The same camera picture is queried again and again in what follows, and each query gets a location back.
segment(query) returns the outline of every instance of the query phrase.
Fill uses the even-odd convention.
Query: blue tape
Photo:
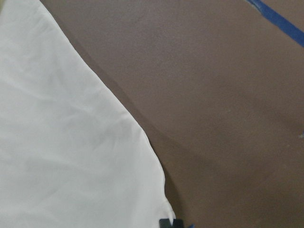
[[[271,23],[278,26],[284,33],[289,35],[298,44],[304,47],[304,32],[290,23],[287,19],[275,12],[272,8],[267,6],[261,0],[247,0],[254,5],[261,14],[268,19]]]

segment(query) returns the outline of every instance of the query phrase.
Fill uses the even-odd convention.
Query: brown surface
[[[303,48],[243,0],[42,2],[146,131],[185,224],[304,227]]]

